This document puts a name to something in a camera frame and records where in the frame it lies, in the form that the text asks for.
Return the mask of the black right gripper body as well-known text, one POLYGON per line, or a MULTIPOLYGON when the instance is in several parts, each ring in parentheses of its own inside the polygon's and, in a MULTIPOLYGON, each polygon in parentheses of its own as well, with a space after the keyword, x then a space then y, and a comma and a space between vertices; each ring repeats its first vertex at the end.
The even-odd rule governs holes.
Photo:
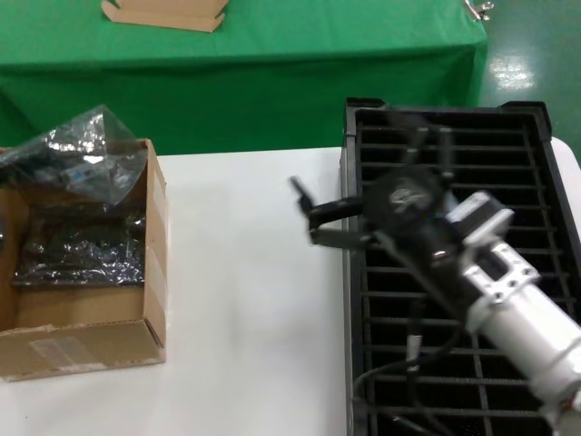
POLYGON ((417 166, 382 175, 362 195, 363 217, 390 256, 419 273, 458 273, 459 242, 446 187, 417 166))

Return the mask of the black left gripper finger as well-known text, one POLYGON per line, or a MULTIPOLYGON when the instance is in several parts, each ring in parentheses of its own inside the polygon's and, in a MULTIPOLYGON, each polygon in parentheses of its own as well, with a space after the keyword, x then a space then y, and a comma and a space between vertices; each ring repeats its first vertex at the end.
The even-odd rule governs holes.
POLYGON ((1 181, 31 182, 46 163, 46 151, 10 148, 1 151, 1 181))

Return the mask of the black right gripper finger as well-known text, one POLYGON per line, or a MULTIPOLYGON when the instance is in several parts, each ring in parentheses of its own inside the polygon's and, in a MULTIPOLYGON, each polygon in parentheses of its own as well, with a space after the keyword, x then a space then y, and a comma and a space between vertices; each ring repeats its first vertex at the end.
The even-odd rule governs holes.
POLYGON ((417 163, 426 141, 431 135, 437 139, 438 169, 443 181, 452 181, 453 172, 453 137, 451 129, 443 125, 425 125, 413 127, 408 131, 408 143, 405 152, 405 165, 417 163))
POLYGON ((313 245, 335 249, 365 249, 376 242, 371 232, 351 232, 324 227, 328 223, 362 215, 363 201, 360 197, 343 197, 316 205, 297 177, 292 176, 290 184, 298 195, 297 204, 307 221, 307 234, 313 245))

